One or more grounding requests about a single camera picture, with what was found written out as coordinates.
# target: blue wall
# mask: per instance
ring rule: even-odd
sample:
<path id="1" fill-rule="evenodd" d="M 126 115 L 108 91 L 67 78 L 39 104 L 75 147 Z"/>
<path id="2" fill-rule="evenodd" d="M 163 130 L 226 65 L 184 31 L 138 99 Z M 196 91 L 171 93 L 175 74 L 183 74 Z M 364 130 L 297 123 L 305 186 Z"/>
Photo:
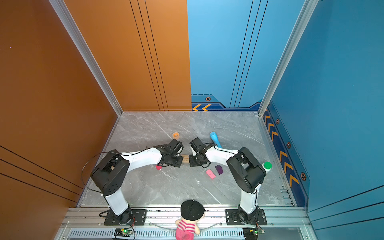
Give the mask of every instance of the blue wall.
<path id="1" fill-rule="evenodd" d="M 303 3 L 188 0 L 192 95 L 212 95 L 227 108 L 260 101 Z"/>
<path id="2" fill-rule="evenodd" d="M 372 233 L 384 217 L 383 68 L 384 1 L 320 0 L 272 98 L 320 240 L 383 239 Z"/>

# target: doll's arm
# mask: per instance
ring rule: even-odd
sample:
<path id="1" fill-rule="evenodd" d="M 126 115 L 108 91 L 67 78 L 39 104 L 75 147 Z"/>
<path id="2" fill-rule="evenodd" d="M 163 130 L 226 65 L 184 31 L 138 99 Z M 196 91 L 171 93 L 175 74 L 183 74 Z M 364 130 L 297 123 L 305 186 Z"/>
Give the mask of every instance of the doll's arm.
<path id="1" fill-rule="evenodd" d="M 200 234 L 200 228 L 199 228 L 197 225 L 195 226 L 195 233 L 196 233 L 197 235 Z"/>

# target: doll's head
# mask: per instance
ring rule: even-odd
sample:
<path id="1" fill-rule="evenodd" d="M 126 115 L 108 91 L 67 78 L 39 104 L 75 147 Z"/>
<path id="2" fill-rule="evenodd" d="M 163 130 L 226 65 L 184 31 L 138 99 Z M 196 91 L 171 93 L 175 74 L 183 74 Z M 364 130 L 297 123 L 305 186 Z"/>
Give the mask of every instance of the doll's head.
<path id="1" fill-rule="evenodd" d="M 180 213 L 182 218 L 198 222 L 204 217 L 205 208 L 198 201 L 187 200 L 181 204 Z"/>

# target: pink pants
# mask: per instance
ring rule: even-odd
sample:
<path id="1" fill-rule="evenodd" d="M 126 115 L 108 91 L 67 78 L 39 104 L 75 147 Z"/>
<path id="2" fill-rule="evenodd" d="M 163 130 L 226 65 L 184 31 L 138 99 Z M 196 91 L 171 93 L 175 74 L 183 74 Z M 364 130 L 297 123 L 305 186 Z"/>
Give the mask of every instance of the pink pants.
<path id="1" fill-rule="evenodd" d="M 180 228 L 176 229 L 176 239 L 177 240 L 192 240 L 194 237 L 194 233 L 189 231 L 183 231 Z"/>

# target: white bottle with green cap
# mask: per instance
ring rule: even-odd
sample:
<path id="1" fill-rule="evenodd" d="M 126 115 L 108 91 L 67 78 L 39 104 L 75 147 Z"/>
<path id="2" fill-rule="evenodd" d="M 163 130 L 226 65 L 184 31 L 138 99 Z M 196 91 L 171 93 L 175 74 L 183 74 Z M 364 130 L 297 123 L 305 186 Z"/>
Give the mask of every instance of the white bottle with green cap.
<path id="1" fill-rule="evenodd" d="M 265 169 L 265 172 L 268 173 L 272 168 L 272 164 L 270 162 L 265 162 L 263 163 L 263 167 Z"/>

